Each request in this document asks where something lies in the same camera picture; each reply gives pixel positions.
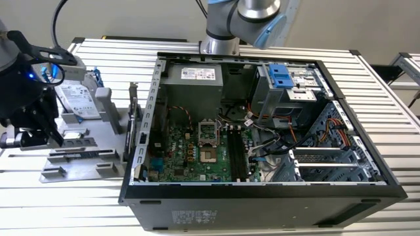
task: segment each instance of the metal work table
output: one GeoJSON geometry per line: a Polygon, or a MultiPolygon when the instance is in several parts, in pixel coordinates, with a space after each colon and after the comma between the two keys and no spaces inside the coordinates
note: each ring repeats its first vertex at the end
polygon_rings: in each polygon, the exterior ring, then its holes
{"type": "MultiPolygon", "coordinates": [[[[102,71],[112,88],[118,107],[128,105],[128,84],[139,83],[139,99],[146,105],[156,52],[198,53],[198,43],[86,39],[71,45],[88,69],[102,71]]],[[[358,118],[408,193],[408,199],[375,213],[342,230],[296,231],[294,235],[334,233],[342,236],[420,235],[420,121],[384,84],[368,63],[348,50],[271,48],[266,51],[242,46],[247,57],[319,59],[355,110],[358,118]]],[[[48,151],[7,150],[0,156],[0,229],[18,234],[63,232],[140,234],[143,229],[128,207],[119,206],[122,178],[39,183],[48,151]]],[[[203,232],[207,235],[290,235],[290,231],[203,232]]]]}

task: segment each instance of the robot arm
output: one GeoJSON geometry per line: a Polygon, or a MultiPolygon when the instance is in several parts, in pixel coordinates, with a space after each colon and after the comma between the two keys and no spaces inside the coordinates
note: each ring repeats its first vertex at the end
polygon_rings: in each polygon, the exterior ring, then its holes
{"type": "Polygon", "coordinates": [[[78,64],[64,49],[31,45],[22,32],[7,31],[0,20],[0,124],[7,127],[0,148],[40,146],[48,140],[63,144],[54,121],[59,117],[54,86],[60,83],[46,83],[32,69],[34,64],[46,62],[78,64]]]}
{"type": "Polygon", "coordinates": [[[280,0],[210,0],[203,54],[238,55],[239,39],[267,49],[278,39],[287,17],[280,0]]]}

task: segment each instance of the ram slot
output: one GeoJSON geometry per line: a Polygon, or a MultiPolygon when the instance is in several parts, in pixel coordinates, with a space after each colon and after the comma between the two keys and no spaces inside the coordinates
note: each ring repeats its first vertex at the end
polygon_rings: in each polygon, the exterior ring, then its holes
{"type": "Polygon", "coordinates": [[[227,136],[232,181],[236,182],[239,179],[242,182],[246,182],[248,176],[242,131],[236,129],[228,130],[227,136]]]}

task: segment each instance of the power supply label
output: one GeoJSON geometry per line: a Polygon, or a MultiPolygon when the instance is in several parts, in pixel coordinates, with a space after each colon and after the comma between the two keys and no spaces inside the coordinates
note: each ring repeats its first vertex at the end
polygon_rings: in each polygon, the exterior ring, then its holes
{"type": "Polygon", "coordinates": [[[184,80],[216,80],[216,70],[208,68],[183,68],[182,79],[184,80]]]}
{"type": "Polygon", "coordinates": [[[218,216],[216,210],[174,210],[175,224],[212,224],[218,216]]]}

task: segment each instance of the white label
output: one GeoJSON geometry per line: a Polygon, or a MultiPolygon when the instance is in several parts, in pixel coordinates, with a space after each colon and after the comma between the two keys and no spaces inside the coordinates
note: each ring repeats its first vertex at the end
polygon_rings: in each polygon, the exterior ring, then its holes
{"type": "Polygon", "coordinates": [[[184,80],[216,80],[216,70],[204,68],[183,68],[182,79],[184,80]]]}
{"type": "Polygon", "coordinates": [[[99,118],[99,112],[90,93],[83,85],[64,84],[60,86],[67,104],[82,118],[99,118]]]}
{"type": "Polygon", "coordinates": [[[248,119],[246,122],[244,122],[246,126],[250,126],[254,124],[254,120],[252,119],[248,119]]]}
{"type": "Polygon", "coordinates": [[[172,219],[175,224],[212,224],[218,216],[216,210],[174,210],[172,219]]]}
{"type": "Polygon", "coordinates": [[[254,116],[254,113],[252,112],[247,112],[247,116],[246,116],[246,119],[251,119],[254,116]]]}
{"type": "Polygon", "coordinates": [[[295,84],[304,85],[304,79],[303,78],[294,78],[295,84]]]}

